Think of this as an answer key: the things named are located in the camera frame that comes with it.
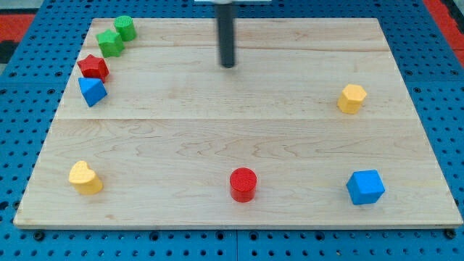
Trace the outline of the white arm mount plate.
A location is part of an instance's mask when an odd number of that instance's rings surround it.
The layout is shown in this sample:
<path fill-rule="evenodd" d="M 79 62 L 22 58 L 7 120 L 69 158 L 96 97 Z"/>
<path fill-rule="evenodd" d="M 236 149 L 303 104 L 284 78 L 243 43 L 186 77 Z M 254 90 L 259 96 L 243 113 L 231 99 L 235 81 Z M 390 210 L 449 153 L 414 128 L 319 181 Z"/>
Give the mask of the white arm mount plate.
<path fill-rule="evenodd" d="M 269 4 L 271 0 L 194 0 L 195 4 Z"/>

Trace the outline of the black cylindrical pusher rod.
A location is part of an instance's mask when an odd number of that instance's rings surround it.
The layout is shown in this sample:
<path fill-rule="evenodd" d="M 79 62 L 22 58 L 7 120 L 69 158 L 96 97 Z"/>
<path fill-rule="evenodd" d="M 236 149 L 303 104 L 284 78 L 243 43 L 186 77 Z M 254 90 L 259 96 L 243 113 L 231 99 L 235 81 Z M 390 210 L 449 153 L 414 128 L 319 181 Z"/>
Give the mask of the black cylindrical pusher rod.
<path fill-rule="evenodd" d="M 232 68 L 236 64 L 233 3 L 215 2 L 215 18 L 217 22 L 220 64 L 224 68 Z"/>

